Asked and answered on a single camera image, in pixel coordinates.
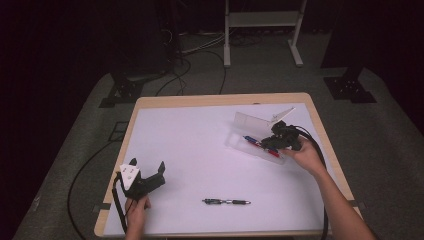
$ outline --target person's right hand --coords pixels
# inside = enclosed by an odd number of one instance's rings
[[[299,166],[314,176],[322,170],[326,171],[312,142],[304,137],[299,137],[298,140],[302,146],[299,151],[279,149],[279,152],[296,160]]]

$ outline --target table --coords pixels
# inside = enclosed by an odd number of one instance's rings
[[[318,138],[320,139],[321,147],[326,154],[327,165],[332,169],[336,182],[347,200],[354,200],[353,195],[350,191],[348,183],[344,177],[343,171],[337,161],[336,155],[331,147],[331,143],[328,136],[325,133],[322,122],[319,118],[318,112],[312,102],[310,96],[306,93],[274,93],[274,94],[241,94],[241,95],[218,95],[218,96],[179,96],[179,97],[146,97],[140,98],[134,108],[133,115],[131,117],[127,133],[124,138],[118,159],[113,170],[111,181],[109,183],[108,190],[106,192],[104,203],[112,203],[113,197],[111,194],[112,182],[115,177],[115,172],[119,171],[119,165],[124,162],[125,154],[127,153],[130,145],[131,135],[133,133],[135,124],[137,122],[137,116],[139,110],[146,109],[169,109],[169,108],[187,108],[187,107],[212,107],[212,106],[231,106],[231,105],[257,105],[261,104],[266,106],[267,104],[279,104],[279,103],[290,103],[297,104],[303,103],[309,112],[310,119],[313,124],[313,128],[316,131]],[[95,233],[97,236],[105,236],[105,226],[109,215],[109,210],[101,210],[99,213],[98,220],[95,226]],[[157,236],[165,237],[181,237],[181,236],[274,236],[274,235],[307,235],[307,234],[320,234],[320,229],[316,230],[285,230],[285,231],[253,231],[253,232],[225,232],[225,233],[207,233],[207,232],[185,232],[176,234],[164,234]]]

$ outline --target pen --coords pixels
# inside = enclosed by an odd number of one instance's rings
[[[278,158],[280,157],[280,154],[278,154],[278,151],[277,150],[263,148],[261,146],[261,143],[258,140],[254,139],[254,138],[252,138],[250,136],[244,136],[244,139],[246,139],[249,143],[251,143],[251,144],[253,144],[253,145],[257,146],[257,147],[262,148],[264,151],[268,152],[269,154],[271,154],[271,155],[273,155],[275,157],[278,157]]]
[[[245,201],[245,200],[221,200],[221,199],[214,199],[214,198],[206,198],[203,199],[202,202],[205,202],[206,204],[239,204],[239,205],[246,205],[250,204],[251,202]]]

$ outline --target red marker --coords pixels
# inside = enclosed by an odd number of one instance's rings
[[[267,152],[269,154],[272,154],[274,157],[280,158],[280,154],[278,154],[277,151],[274,151],[274,150],[271,150],[271,149],[267,149],[267,148],[263,148],[261,146],[260,142],[257,141],[256,139],[254,139],[252,137],[249,137],[249,136],[244,136],[244,139],[246,139],[249,143],[251,143],[251,144],[253,144],[253,145],[257,146],[257,147],[262,148],[265,152]]]

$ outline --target floor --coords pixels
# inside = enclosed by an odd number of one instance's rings
[[[323,78],[340,76],[345,69],[320,68],[330,36],[300,35],[302,68],[295,66],[287,46],[290,34],[244,39],[252,44],[232,47],[230,68],[223,67],[222,46],[214,46],[207,49],[209,52],[184,57],[183,64],[177,62],[175,73],[182,75],[181,81],[171,81],[176,77],[168,74],[146,83],[141,96],[310,94],[367,224],[381,239],[421,239],[424,138],[391,97],[384,81],[367,69],[359,80],[377,103],[353,104],[332,98]],[[191,49],[211,40],[187,35],[182,41],[184,49]],[[121,144],[108,139],[116,122],[129,121],[134,107],[116,104],[99,108],[112,86],[109,74],[99,79],[14,239],[78,239],[68,217],[68,204],[81,235],[98,239],[93,233],[97,206],[102,203]]]

